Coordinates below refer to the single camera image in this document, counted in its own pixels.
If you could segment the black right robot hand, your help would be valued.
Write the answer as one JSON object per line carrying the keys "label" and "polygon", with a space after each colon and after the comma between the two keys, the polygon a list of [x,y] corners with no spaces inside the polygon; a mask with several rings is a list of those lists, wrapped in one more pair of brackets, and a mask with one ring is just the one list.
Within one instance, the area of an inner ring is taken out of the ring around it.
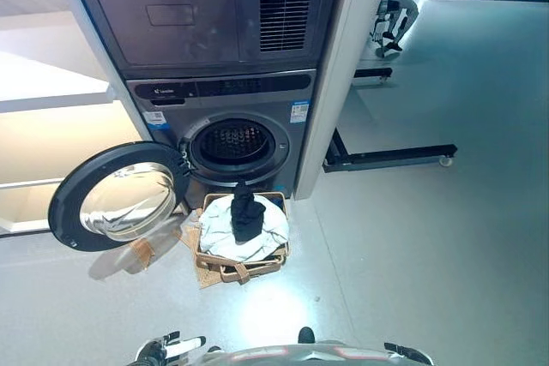
{"label": "black right robot hand", "polygon": [[398,354],[401,357],[413,360],[417,363],[423,363],[427,365],[434,364],[432,358],[424,351],[390,342],[385,342],[383,345],[385,350]]}

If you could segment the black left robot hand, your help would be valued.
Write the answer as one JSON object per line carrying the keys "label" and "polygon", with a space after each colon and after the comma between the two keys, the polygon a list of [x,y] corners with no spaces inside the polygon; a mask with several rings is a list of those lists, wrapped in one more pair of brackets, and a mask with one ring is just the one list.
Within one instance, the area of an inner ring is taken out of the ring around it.
{"label": "black left robot hand", "polygon": [[170,332],[144,343],[131,365],[182,365],[191,351],[205,343],[201,335],[183,339],[179,331]]}

